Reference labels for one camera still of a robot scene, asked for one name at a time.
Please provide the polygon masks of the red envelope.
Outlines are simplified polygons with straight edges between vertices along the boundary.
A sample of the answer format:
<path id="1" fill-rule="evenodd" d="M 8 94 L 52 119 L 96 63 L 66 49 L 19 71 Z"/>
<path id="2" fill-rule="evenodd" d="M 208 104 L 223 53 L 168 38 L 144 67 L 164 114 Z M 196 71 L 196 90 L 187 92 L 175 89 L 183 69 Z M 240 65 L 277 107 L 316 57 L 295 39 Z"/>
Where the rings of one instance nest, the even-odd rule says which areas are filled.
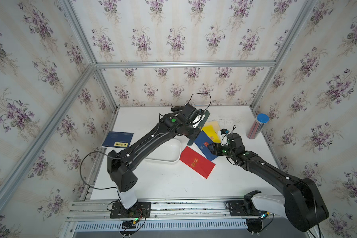
<path id="1" fill-rule="evenodd" d="M 208 179 L 209 175 L 215 167 L 215 164 L 213 162 L 201 156 L 199 153 L 197 153 L 188 146 L 180 154 L 179 160 L 189 166 L 194 171 L 196 171 L 205 179 Z"/>

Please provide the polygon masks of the beige envelope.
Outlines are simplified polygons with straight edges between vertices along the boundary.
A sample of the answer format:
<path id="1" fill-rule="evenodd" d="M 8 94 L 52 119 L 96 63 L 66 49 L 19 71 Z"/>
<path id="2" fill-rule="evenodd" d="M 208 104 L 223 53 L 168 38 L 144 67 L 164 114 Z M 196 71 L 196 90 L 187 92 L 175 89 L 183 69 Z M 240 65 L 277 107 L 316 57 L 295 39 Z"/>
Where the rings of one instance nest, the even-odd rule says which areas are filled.
<path id="1" fill-rule="evenodd" d="M 218 121 L 210 121 L 210 122 L 206 122 L 206 123 L 204 124 L 204 127 L 203 127 L 203 128 L 205 128 L 205 127 L 209 127 L 209 126 L 212 126 L 212 128 L 213 128 L 216 132 L 218 132 L 218 131 L 220 131 L 220 130 L 221 130 L 220 125 L 219 125 Z"/>

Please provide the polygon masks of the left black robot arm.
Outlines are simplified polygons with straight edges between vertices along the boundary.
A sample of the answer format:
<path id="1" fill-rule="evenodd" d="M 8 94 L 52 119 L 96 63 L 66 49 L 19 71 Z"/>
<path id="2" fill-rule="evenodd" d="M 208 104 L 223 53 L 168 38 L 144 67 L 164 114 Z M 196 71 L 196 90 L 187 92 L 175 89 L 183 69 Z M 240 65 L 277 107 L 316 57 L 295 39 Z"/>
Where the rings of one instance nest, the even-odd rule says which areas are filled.
<path id="1" fill-rule="evenodd" d="M 116 184 L 119 201 L 124 209 L 130 210 L 137 203 L 133 187 L 138 178 L 134 174 L 137 166 L 163 143 L 176 136 L 195 140 L 201 132 L 198 124 L 204 120 L 206 111 L 191 104 L 172 107 L 171 112 L 159 117 L 158 123 L 136 143 L 108 154 L 107 172 Z"/>

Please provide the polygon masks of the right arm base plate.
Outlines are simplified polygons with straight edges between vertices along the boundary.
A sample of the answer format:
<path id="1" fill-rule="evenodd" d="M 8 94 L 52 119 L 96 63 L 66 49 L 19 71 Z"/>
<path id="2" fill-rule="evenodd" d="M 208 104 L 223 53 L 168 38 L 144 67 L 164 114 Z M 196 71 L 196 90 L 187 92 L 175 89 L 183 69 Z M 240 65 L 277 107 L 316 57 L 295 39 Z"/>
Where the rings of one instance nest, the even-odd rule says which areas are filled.
<path id="1" fill-rule="evenodd" d="M 231 216 L 252 216 L 266 218 L 267 212 L 256 209 L 252 201 L 249 200 L 229 200 L 225 207 L 230 211 Z"/>

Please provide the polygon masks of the small circuit board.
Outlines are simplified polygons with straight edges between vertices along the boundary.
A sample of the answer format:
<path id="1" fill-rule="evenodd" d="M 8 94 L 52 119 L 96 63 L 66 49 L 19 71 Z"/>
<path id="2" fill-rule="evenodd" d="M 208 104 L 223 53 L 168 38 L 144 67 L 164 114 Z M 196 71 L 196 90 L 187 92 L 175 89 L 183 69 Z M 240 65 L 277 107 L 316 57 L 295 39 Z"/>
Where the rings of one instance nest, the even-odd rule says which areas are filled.
<path id="1" fill-rule="evenodd" d="M 123 221 L 122 222 L 122 229 L 135 229 L 137 226 L 138 221 L 131 220 L 131 221 Z"/>

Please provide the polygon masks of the dark blue booklet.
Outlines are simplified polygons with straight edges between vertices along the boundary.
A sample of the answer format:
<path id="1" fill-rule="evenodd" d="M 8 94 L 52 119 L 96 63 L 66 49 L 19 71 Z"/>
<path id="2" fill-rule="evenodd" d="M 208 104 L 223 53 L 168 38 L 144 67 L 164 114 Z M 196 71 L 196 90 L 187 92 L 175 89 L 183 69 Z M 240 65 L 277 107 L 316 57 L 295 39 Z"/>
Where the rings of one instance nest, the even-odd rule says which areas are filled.
<path id="1" fill-rule="evenodd" d="M 104 148 L 127 148 L 131 144 L 133 133 L 111 131 L 106 136 L 102 147 Z"/>

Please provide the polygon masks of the aluminium mounting rail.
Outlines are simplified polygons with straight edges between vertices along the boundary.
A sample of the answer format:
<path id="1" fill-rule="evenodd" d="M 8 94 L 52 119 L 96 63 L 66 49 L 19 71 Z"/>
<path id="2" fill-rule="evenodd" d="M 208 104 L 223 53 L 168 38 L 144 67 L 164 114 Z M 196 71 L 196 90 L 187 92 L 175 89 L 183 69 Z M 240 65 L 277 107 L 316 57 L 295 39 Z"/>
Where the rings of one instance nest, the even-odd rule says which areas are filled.
<path id="1" fill-rule="evenodd" d="M 252 216 L 231 216 L 225 203 L 231 199 L 169 199 L 145 200 L 151 202 L 149 218 L 111 219 L 110 209 L 115 201 L 95 200 L 73 202 L 63 226 L 61 238 L 73 238 L 84 232 L 114 232 L 123 238 L 134 238 L 142 232 L 149 231 L 212 231 L 243 229 L 261 237 L 278 219 L 277 214 L 267 212 L 266 218 Z M 135 229 L 122 229 L 123 221 L 138 221 Z"/>

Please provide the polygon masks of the yellow envelope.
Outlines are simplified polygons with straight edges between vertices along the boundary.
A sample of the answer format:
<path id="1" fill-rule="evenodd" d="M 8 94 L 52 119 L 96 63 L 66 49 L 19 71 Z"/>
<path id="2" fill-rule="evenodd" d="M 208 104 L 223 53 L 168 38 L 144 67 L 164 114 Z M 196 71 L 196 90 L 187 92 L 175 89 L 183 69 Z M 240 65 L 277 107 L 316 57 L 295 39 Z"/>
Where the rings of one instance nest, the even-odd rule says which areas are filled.
<path id="1" fill-rule="evenodd" d="M 202 128 L 202 131 L 215 143 L 221 143 L 221 139 L 213 126 L 206 126 Z"/>

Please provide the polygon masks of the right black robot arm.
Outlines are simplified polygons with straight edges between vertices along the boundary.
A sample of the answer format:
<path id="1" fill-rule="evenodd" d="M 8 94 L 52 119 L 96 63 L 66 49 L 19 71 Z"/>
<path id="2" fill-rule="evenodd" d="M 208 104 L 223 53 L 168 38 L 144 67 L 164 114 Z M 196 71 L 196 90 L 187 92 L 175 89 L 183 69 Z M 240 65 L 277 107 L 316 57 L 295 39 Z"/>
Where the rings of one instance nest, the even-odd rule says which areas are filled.
<path id="1" fill-rule="evenodd" d="M 273 213 L 286 218 L 296 229 L 306 232 L 329 218 L 329 211 L 316 183 L 309 178 L 290 175 L 263 160 L 258 154 L 247 151 L 237 133 L 226 136 L 227 143 L 207 146 L 216 156 L 231 159 L 236 166 L 251 172 L 277 189 L 280 195 L 264 195 L 255 190 L 246 195 L 239 205 L 227 202 L 231 215 L 250 216 Z"/>

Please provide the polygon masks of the blue-lidded pencil tube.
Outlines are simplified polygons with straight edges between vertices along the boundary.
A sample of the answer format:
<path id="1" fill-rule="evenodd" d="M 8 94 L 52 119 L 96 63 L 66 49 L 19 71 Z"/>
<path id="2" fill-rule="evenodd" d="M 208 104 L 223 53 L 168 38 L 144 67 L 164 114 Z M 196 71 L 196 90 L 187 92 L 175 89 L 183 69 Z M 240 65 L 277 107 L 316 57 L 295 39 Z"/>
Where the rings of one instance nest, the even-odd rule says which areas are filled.
<path id="1" fill-rule="evenodd" d="M 270 118 L 266 114 L 258 114 L 255 118 L 253 125 L 251 126 L 249 132 L 247 133 L 248 139 L 255 139 L 257 135 L 261 132 L 263 127 L 270 121 Z"/>

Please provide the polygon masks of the black stapler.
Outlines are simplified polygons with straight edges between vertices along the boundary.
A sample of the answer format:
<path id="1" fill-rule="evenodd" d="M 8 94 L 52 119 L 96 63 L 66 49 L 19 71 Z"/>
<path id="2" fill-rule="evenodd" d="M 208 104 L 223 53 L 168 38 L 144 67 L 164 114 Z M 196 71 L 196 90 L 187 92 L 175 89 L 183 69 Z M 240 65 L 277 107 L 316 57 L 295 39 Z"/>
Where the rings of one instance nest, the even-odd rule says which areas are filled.
<path id="1" fill-rule="evenodd" d="M 185 106 L 175 106 L 175 107 L 171 107 L 171 111 L 172 111 L 173 113 L 175 113 L 175 112 L 181 112 L 184 108 L 185 108 Z"/>

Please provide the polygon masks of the white rectangular storage tray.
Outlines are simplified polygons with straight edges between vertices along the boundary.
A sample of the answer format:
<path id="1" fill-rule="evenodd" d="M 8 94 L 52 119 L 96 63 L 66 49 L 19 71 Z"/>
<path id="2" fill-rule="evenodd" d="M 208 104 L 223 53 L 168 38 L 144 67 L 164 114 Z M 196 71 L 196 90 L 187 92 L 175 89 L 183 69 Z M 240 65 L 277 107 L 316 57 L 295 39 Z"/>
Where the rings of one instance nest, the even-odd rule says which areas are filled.
<path id="1" fill-rule="evenodd" d="M 161 163 L 175 163 L 179 160 L 181 154 L 181 142 L 177 139 L 171 139 L 150 153 L 146 160 Z"/>

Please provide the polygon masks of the dark green envelope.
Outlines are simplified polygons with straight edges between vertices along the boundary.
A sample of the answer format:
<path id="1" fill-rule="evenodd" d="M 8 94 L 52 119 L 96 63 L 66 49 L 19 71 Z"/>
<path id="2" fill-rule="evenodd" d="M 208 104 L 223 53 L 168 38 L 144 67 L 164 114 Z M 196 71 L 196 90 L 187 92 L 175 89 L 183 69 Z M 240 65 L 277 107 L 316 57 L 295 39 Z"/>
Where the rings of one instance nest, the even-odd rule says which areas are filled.
<path id="1" fill-rule="evenodd" d="M 200 129 L 203 129 L 205 123 L 207 122 L 208 118 L 210 116 L 210 112 L 208 110 L 205 111 L 203 118 L 201 121 L 198 123 L 197 127 Z M 194 140 L 190 139 L 187 143 L 187 146 L 192 146 L 194 144 Z"/>

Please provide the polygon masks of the blue envelope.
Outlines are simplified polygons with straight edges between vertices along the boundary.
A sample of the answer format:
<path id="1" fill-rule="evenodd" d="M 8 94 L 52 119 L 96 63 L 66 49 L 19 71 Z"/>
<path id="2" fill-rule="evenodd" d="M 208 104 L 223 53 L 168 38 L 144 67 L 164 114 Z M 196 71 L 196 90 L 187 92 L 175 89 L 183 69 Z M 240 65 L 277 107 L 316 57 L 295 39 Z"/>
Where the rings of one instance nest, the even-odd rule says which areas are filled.
<path id="1" fill-rule="evenodd" d="M 213 144 L 213 141 L 204 131 L 200 132 L 200 134 L 195 139 L 194 143 L 204 154 L 205 158 L 208 159 L 209 161 L 213 161 L 218 157 L 216 155 L 213 155 L 209 150 L 208 145 Z"/>

